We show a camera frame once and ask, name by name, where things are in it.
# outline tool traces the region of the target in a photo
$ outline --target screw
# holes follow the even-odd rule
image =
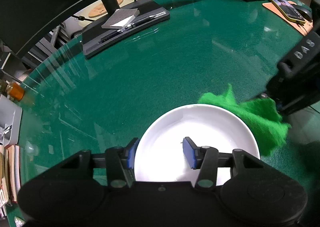
[[[266,93],[262,93],[262,94],[260,94],[260,98],[266,99],[266,98],[268,98],[268,95]]]
[[[113,188],[123,188],[126,185],[127,185],[127,182],[123,181],[123,180],[120,180],[120,179],[116,179],[116,180],[112,180],[111,181],[111,186]]]
[[[158,188],[158,191],[160,191],[160,192],[163,192],[165,190],[166,190],[166,188],[163,185]]]
[[[198,181],[198,185],[203,188],[209,188],[213,186],[213,182],[209,179],[202,179]]]

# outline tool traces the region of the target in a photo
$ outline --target white plate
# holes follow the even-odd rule
[[[198,146],[211,146],[223,153],[242,149],[260,158],[257,143],[242,120],[217,106],[191,104],[173,109],[158,118],[138,145],[134,174],[137,181],[191,181],[198,170],[189,167],[182,140],[190,137]],[[217,185],[230,179],[230,168],[218,168]]]

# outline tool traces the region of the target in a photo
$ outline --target green cloth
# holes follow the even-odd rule
[[[219,106],[242,119],[255,137],[259,152],[263,156],[271,155],[275,148],[286,143],[290,124],[281,122],[282,117],[276,111],[274,100],[270,98],[254,99],[237,104],[232,86],[228,84],[228,90],[224,94],[205,93],[198,103]]]

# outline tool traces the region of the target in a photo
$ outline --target glass table top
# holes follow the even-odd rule
[[[101,153],[125,146],[165,112],[196,103],[206,92],[221,94],[228,83],[237,101],[252,98],[302,38],[263,2],[155,1],[170,11],[169,20],[89,60],[78,36],[24,81],[18,142],[22,183],[79,150]],[[288,120],[293,125],[288,144],[261,159],[298,180],[319,205],[312,197],[320,192],[320,115],[305,109]],[[94,178],[106,183],[104,170],[95,171]],[[15,206],[7,210],[12,225],[13,215],[21,214]],[[311,206],[308,213],[314,213]]]

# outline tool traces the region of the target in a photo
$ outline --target monitor stand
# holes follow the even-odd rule
[[[82,29],[82,46],[84,56],[88,59],[94,56],[95,54],[101,52],[108,46],[118,42],[119,40],[126,38],[133,33],[136,33],[144,28],[150,27],[153,24],[156,24],[162,20],[166,20],[170,18],[170,13],[165,8],[161,7],[158,3],[153,0],[137,0],[132,3],[129,3],[121,9],[135,9],[137,8],[140,14],[132,21],[135,22],[139,19],[142,19],[147,16],[156,15],[161,12],[165,12],[164,15],[161,15],[155,19],[152,19],[146,23],[143,23],[135,28],[124,31],[123,33],[114,36],[113,38],[100,43],[101,38],[111,34],[115,31],[115,29],[102,28],[103,25],[108,18],[119,9],[119,4],[117,0],[101,0],[103,5],[105,6],[108,14],[102,16],[91,24],[87,25]]]

